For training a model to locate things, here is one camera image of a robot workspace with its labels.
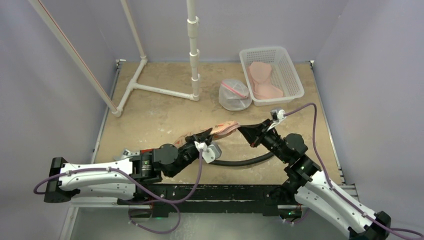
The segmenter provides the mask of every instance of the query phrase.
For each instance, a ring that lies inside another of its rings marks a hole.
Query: gray floor
[[[72,240],[346,240],[334,226],[314,212],[304,222],[291,227],[279,217],[261,214],[183,213],[180,226],[159,235],[128,224],[123,208],[80,208]],[[177,215],[150,219],[146,227],[164,231],[174,226]]]

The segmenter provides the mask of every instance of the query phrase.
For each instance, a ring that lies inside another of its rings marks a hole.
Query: gray wall
[[[115,59],[85,3],[66,4],[51,13],[109,91]],[[68,204],[43,203],[33,187],[53,157],[89,162],[106,106],[26,0],[0,1],[0,56],[1,238],[56,240]]]
[[[139,61],[120,1],[89,0],[117,59]],[[150,61],[188,61],[185,0],[128,0]],[[314,60],[348,0],[197,0],[202,61],[240,61],[243,49],[285,47],[293,61]]]
[[[349,1],[314,71],[346,179],[394,225],[424,232],[422,9]]]

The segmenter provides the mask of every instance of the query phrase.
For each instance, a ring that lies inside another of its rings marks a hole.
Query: basket
[[[247,87],[255,106],[288,103],[305,94],[299,75],[290,59],[287,50],[280,46],[257,47],[240,52],[240,61],[243,66]],[[256,99],[252,92],[251,80],[248,77],[248,67],[253,62],[263,62],[272,66],[271,83],[279,88],[284,97],[270,99]]]

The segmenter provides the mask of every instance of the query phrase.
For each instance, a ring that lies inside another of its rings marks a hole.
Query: patterned fabric
[[[212,128],[212,131],[210,132],[210,134],[213,135],[213,140],[223,139],[223,138],[231,135],[232,133],[234,133],[239,127],[240,127],[240,123],[238,123],[237,121],[226,121],[224,123],[215,125]],[[186,137],[191,136],[191,135],[196,134],[196,133],[202,133],[202,132],[204,132],[208,129],[210,129],[210,127],[205,128],[205,129],[200,130],[200,131],[196,131],[196,132],[193,132],[193,131],[188,132],[188,133],[180,136],[173,144],[177,148],[179,148],[186,143]]]

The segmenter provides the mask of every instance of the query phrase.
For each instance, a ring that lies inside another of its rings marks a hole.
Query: cable
[[[326,166],[324,165],[323,160],[320,157],[320,154],[318,153],[317,150],[317,145],[315,143],[315,132],[316,132],[316,128],[317,128],[317,114],[318,114],[318,110],[317,110],[317,105],[313,102],[307,103],[291,112],[286,113],[284,116],[290,116],[292,114],[295,114],[297,112],[299,112],[300,110],[308,107],[308,106],[313,106],[315,112],[313,115],[313,128],[312,128],[312,146],[313,146],[313,150],[316,154],[316,157],[319,160],[319,163],[321,163],[322,166],[322,170],[324,171],[324,175],[325,175],[325,179],[327,180],[328,185],[330,186],[330,188],[340,197],[342,198],[346,203],[348,203],[349,205],[351,205],[354,209],[356,209],[358,212],[360,212],[362,215],[364,214],[364,211],[362,211],[358,206],[356,206],[353,202],[351,202],[349,199],[347,199],[345,196],[343,196],[343,194],[341,194],[336,188],[334,188],[332,181],[330,179],[329,173],[327,171]],[[375,223],[376,225],[378,225],[379,227],[381,227],[382,229],[386,230],[387,232],[398,236],[401,239],[405,239],[405,240],[424,240],[424,235],[420,232],[414,231],[414,230],[410,230],[410,229],[404,229],[404,228],[389,228],[384,226],[383,224],[379,223],[378,221],[376,221],[375,219],[373,219],[372,217],[365,215],[365,218],[367,218],[368,220],[372,221],[373,223]],[[403,234],[400,234],[398,232],[405,232],[405,233],[411,233],[411,234],[415,234],[417,236],[420,237],[409,237],[409,236],[405,236]]]
[[[59,174],[56,174],[56,175],[53,175],[53,176],[49,176],[48,178],[39,182],[34,187],[33,192],[34,192],[34,194],[37,194],[37,195],[44,195],[44,194],[46,194],[46,192],[38,191],[38,188],[41,185],[43,185],[44,183],[46,183],[50,180],[57,179],[57,178],[60,178],[60,177],[63,177],[63,176],[69,175],[69,174],[77,174],[77,173],[83,173],[83,172],[104,172],[104,171],[116,172],[116,173],[119,173],[119,174],[123,175],[124,177],[126,177],[130,182],[135,184],[139,189],[143,190],[145,193],[149,194],[150,196],[152,196],[153,198],[156,199],[156,200],[145,201],[145,202],[142,202],[142,203],[129,202],[130,204],[146,205],[146,204],[151,204],[151,203],[156,203],[156,202],[163,202],[163,203],[170,204],[176,210],[176,212],[178,213],[178,221],[177,221],[176,225],[173,228],[166,230],[166,231],[156,231],[156,230],[147,228],[145,226],[142,226],[142,225],[136,223],[135,221],[133,221],[131,219],[131,216],[129,216],[129,222],[128,223],[134,224],[135,226],[137,226],[141,229],[144,229],[146,231],[149,231],[151,233],[154,233],[154,234],[169,234],[172,231],[174,231],[175,229],[177,229],[178,225],[180,225],[180,222],[181,222],[181,213],[180,213],[180,210],[178,209],[178,207],[175,204],[180,204],[180,203],[184,202],[185,200],[189,199],[193,195],[193,193],[196,191],[196,188],[199,185],[200,178],[202,176],[202,161],[203,161],[202,152],[203,152],[203,150],[200,149],[199,150],[199,158],[198,158],[199,159],[199,169],[198,169],[198,173],[197,173],[196,182],[194,183],[193,188],[188,193],[188,195],[179,199],[179,200],[163,199],[160,196],[158,196],[158,195],[154,194],[153,192],[151,192],[150,190],[148,190],[147,188],[145,188],[144,186],[142,186],[140,183],[138,183],[136,180],[131,178],[128,174],[126,174],[122,170],[119,170],[118,168],[112,168],[112,167],[110,167],[110,168],[109,167],[108,168],[92,167],[92,168],[85,168],[85,169],[77,169],[77,170],[70,170],[69,172],[63,172],[63,173],[59,173]]]
[[[274,154],[272,152],[268,152],[267,154],[264,154],[262,156],[257,156],[251,159],[242,160],[242,161],[225,161],[225,160],[214,160],[213,162],[209,163],[210,165],[217,165],[217,166],[224,166],[224,167],[244,167],[249,166],[253,164],[258,164],[263,161],[266,161],[270,158],[272,158]]]

